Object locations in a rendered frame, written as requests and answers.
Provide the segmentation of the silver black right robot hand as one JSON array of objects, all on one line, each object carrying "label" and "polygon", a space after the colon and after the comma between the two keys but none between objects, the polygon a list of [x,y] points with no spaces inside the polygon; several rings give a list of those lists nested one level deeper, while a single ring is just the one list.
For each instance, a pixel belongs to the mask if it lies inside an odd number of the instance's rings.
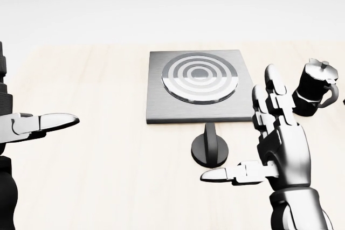
[{"label": "silver black right robot hand", "polygon": [[311,157],[305,132],[293,115],[293,99],[277,68],[265,69],[265,88],[252,90],[254,128],[260,132],[259,161],[242,161],[237,166],[203,173],[203,182],[255,185],[267,179],[273,190],[309,187]]}]

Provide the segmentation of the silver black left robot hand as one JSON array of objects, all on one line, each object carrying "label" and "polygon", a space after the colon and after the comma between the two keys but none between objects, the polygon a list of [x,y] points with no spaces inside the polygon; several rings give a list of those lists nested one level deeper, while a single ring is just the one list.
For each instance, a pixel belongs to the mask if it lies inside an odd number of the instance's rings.
[{"label": "silver black left robot hand", "polygon": [[13,113],[13,96],[4,83],[6,57],[0,42],[0,155],[8,143],[43,138],[47,132],[61,130],[80,122],[73,114],[52,113],[34,116],[28,113]]}]

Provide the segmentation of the round black stove knob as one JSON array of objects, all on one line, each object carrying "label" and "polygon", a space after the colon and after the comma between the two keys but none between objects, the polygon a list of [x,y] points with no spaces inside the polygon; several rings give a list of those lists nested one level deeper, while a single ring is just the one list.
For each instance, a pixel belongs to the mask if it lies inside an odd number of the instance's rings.
[{"label": "round black stove knob", "polygon": [[197,136],[191,145],[194,161],[206,168],[223,165],[228,157],[229,149],[223,138],[216,134],[215,124],[205,124],[204,133]]}]

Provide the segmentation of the flat dark stove plate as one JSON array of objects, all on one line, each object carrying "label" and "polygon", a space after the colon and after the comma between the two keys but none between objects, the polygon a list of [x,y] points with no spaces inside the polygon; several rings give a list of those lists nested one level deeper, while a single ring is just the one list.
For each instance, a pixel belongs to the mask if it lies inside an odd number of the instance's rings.
[{"label": "flat dark stove plate", "polygon": [[151,52],[146,120],[250,121],[252,88],[240,50]]}]

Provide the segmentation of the black and silver moka pot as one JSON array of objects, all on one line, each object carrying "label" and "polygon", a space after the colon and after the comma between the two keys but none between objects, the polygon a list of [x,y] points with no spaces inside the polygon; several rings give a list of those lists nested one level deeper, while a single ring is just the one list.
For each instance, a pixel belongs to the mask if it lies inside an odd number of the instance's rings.
[{"label": "black and silver moka pot", "polygon": [[313,116],[319,108],[326,108],[336,102],[339,98],[336,85],[338,78],[337,69],[329,62],[310,58],[292,94],[295,103],[293,113],[304,117]]}]

